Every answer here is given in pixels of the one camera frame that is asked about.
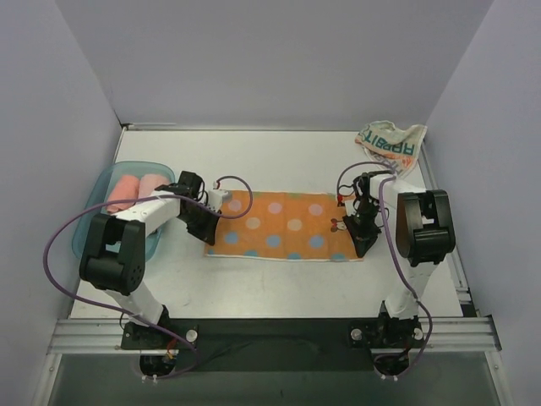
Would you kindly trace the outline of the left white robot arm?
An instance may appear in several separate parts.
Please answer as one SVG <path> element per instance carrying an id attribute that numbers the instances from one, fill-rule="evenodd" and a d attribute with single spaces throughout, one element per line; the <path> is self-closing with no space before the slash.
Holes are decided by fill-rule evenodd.
<path id="1" fill-rule="evenodd" d="M 202 178 L 183 171 L 176 183 L 157 186 L 150 196 L 126 210 L 97 214 L 90 222 L 79 276 L 113 298 L 130 320 L 142 326 L 140 337 L 152 348 L 171 337 L 168 310 L 146 287 L 147 237 L 172 219 L 189 234 L 213 245 L 223 204 L 232 197 L 223 189 L 202 190 Z"/>

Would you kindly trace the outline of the orange polka dot towel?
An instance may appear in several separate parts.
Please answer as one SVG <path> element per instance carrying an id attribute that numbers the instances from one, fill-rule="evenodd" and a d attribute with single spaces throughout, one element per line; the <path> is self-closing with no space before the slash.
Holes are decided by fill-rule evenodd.
<path id="1" fill-rule="evenodd" d="M 220 219 L 212 257 L 276 261 L 359 261 L 333 194 L 254 192 L 243 217 Z"/>

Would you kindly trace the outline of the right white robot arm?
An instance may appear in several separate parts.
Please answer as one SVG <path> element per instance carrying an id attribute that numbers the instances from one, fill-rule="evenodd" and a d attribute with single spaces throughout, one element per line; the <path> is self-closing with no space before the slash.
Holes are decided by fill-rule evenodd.
<path id="1" fill-rule="evenodd" d="M 341 200 L 342 218 L 357 257 L 378 237 L 390 248 L 397 280 L 375 319 L 360 328 L 372 348 L 413 347 L 424 341 L 420 302 L 437 266 L 456 246 L 449 196 L 417 188 L 388 170 L 362 173 L 352 182 L 353 199 Z"/>

